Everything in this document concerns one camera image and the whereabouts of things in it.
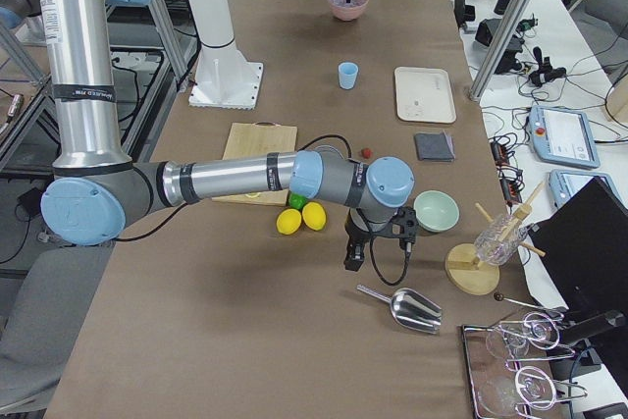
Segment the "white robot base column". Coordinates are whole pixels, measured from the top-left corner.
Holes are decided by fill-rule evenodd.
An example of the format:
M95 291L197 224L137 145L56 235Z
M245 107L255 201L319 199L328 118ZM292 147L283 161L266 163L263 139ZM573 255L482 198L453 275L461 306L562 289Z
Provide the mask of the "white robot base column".
M263 75L236 46L228 0L188 0L201 50L189 103L195 107L252 110Z

